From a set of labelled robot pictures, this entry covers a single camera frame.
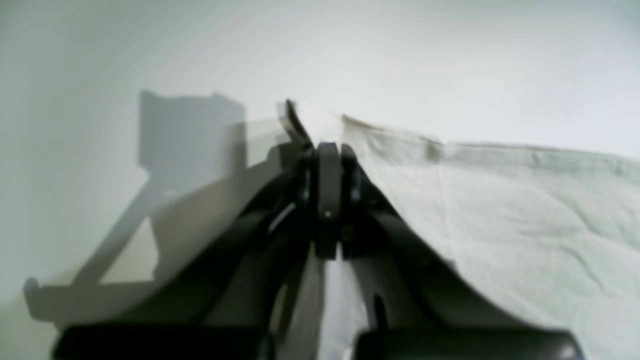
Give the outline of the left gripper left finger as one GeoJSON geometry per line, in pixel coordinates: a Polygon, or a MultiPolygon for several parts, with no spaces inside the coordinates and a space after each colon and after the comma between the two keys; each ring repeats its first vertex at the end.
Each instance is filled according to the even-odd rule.
{"type": "Polygon", "coordinates": [[[67,328],[55,360],[274,360],[279,288],[309,242],[315,148],[304,145],[160,290],[113,320],[67,328]]]}

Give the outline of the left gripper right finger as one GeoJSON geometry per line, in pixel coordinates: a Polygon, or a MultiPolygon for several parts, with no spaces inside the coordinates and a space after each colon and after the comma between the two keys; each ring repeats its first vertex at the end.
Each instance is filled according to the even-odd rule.
{"type": "Polygon", "coordinates": [[[327,237],[342,258],[368,265],[372,322],[355,360],[583,360],[567,330],[544,329],[501,309],[413,231],[368,178],[349,145],[327,145],[327,237]]]}

